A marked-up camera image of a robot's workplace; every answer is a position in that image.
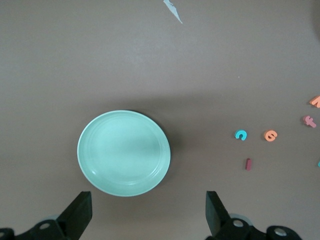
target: gray tabletop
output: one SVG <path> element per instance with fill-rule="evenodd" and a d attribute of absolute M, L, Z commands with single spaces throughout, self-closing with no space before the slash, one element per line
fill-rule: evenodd
<path fill-rule="evenodd" d="M 91 191 L 83 240 L 202 240 L 210 190 L 261 231 L 319 239 L 320 2 L 171 2 L 182 24 L 162 0 L 0 1 L 0 227 L 22 233 Z M 135 197 L 99 191 L 77 160 L 84 127 L 119 109 L 171 145 L 163 181 Z"/>

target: orange letter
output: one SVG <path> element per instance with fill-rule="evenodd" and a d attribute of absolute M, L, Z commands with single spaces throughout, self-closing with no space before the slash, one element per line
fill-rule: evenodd
<path fill-rule="evenodd" d="M 273 130 L 267 130 L 264 133 L 264 138 L 265 140 L 267 140 L 268 142 L 272 142 L 276 139 L 276 137 L 278 136 L 278 134 L 276 133 L 276 131 Z"/>
<path fill-rule="evenodd" d="M 314 99 L 312 99 L 310 101 L 310 104 L 319 109 L 320 108 L 320 96 L 316 96 Z"/>

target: turquoise plate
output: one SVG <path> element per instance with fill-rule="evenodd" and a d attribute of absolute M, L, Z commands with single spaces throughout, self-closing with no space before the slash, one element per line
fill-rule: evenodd
<path fill-rule="evenodd" d="M 153 120 L 135 111 L 116 110 L 85 127 L 77 156 L 83 174 L 96 188 L 130 197 L 161 182 L 171 154 L 166 135 Z"/>

